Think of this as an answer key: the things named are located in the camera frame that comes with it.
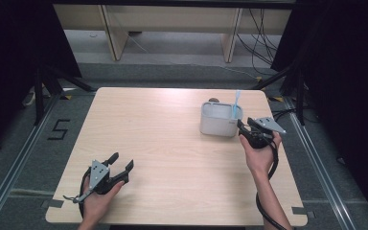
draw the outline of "wooden table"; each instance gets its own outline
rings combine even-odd
[[[103,223],[145,225],[263,225],[252,175],[237,136],[200,133],[200,108],[210,98],[235,101],[235,90],[101,88],[89,109],[54,199],[79,193],[81,177],[93,159],[118,151],[111,175],[134,160],[130,182],[114,198]],[[271,116],[262,91],[242,91],[247,117]],[[294,226],[307,223],[291,207],[303,207],[283,146],[271,179]],[[50,207],[49,222],[80,222],[77,204]]]

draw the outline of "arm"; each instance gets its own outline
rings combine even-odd
[[[88,186],[89,177],[87,176],[84,181],[84,191],[88,190]],[[85,199],[83,203],[83,219],[79,226],[79,230],[95,229],[108,211],[112,198],[119,193],[122,186],[124,186],[124,181],[117,183],[105,195],[99,195],[94,192]]]
[[[274,133],[274,143],[278,147],[281,137],[277,132]],[[269,146],[263,149],[253,149],[247,139],[240,135],[241,144],[246,155],[246,164],[252,172],[253,179],[259,194],[259,200],[267,214],[286,229],[291,229],[288,218],[277,199],[276,194],[268,180],[268,172],[273,163],[273,153]],[[266,219],[264,219],[264,229],[276,229]]]

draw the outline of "white container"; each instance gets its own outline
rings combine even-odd
[[[242,108],[237,105],[236,117],[234,114],[234,105],[231,103],[204,103],[199,129],[203,134],[233,137],[238,131],[238,119],[243,117]]]

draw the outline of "gray carpet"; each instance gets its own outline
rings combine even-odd
[[[203,67],[196,65],[111,65],[80,64],[82,81],[94,87],[180,87],[180,88],[231,88],[247,89],[258,81],[252,76],[267,79],[267,75],[253,68]],[[258,69],[261,73],[275,73],[269,69]],[[61,80],[63,87],[76,87]],[[277,97],[281,81],[269,85],[264,92],[268,97]],[[17,179],[12,193],[0,212],[0,229],[76,229],[77,224],[51,224],[45,220],[46,209],[42,207],[49,200],[59,182],[62,171],[80,132],[84,118],[94,98],[82,90],[72,91],[70,100],[57,102],[48,123],[30,155],[27,164]],[[286,108],[282,102],[269,102],[272,111]],[[368,229],[368,204],[351,177],[347,168],[337,163],[338,156],[326,130],[318,123],[314,110],[305,110],[306,129],[315,144],[329,172],[333,183],[347,204],[357,229]],[[67,129],[62,140],[60,132],[53,131],[58,120],[59,128]],[[0,139],[0,183],[9,170],[12,161],[26,141],[35,121],[33,106],[20,110],[11,126]],[[298,229],[340,229],[311,161],[295,131],[289,115],[278,123],[287,130],[283,137],[289,164],[306,210],[309,222]]]

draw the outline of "hand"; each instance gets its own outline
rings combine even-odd
[[[80,224],[79,229],[94,229],[95,226],[104,217],[109,209],[112,198],[119,193],[124,181],[120,181],[105,195],[99,195],[92,193],[89,195],[83,203],[83,220]],[[84,192],[88,191],[89,187],[89,176],[85,178],[83,189]]]
[[[273,131],[274,143],[278,148],[282,142],[280,134]],[[266,146],[262,149],[253,149],[247,139],[243,136],[239,136],[241,140],[241,145],[244,148],[244,153],[246,155],[246,164],[249,170],[252,172],[253,176],[267,175],[271,165],[273,164],[273,153],[270,146]]]

